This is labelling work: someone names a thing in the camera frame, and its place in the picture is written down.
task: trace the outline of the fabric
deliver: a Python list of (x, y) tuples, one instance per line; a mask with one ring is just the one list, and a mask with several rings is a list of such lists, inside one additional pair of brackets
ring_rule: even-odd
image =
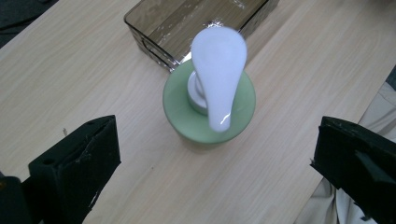
[[(396, 91), (386, 82), (371, 102), (359, 125), (396, 142)], [(318, 185), (294, 224), (375, 224), (363, 221), (363, 212), (328, 180)]]

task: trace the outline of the green soap dispenser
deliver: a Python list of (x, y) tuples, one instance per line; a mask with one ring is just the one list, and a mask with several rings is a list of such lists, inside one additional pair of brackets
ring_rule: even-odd
[(206, 28), (193, 39), (191, 60), (170, 75), (163, 90), (165, 115), (179, 134), (218, 144), (245, 130), (256, 105), (246, 59), (245, 40), (232, 28)]

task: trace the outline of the white pump head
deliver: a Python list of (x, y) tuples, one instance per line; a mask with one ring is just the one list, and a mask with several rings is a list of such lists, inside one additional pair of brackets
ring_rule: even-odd
[(192, 104), (207, 111), (209, 126), (216, 132), (230, 128), (233, 98), (246, 59), (244, 38), (228, 27), (211, 27), (192, 41), (191, 59), (195, 68), (188, 91)]

